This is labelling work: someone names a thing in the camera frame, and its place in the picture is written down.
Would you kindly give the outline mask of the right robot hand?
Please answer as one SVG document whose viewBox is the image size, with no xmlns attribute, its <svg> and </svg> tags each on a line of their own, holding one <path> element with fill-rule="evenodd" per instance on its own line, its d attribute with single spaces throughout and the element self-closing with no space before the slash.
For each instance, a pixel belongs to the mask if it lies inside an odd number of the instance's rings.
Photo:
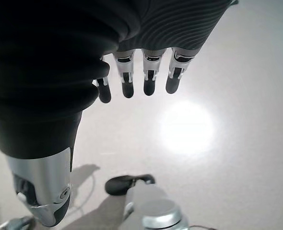
<svg viewBox="0 0 283 230">
<path fill-rule="evenodd" d="M 82 112 L 108 103 L 113 54 L 125 97 L 134 94 L 133 54 L 143 51 L 144 93 L 173 50 L 166 91 L 177 91 L 191 60 L 232 0 L 0 0 L 0 150 L 16 195 L 47 227 L 70 202 L 69 175 Z"/>
</svg>

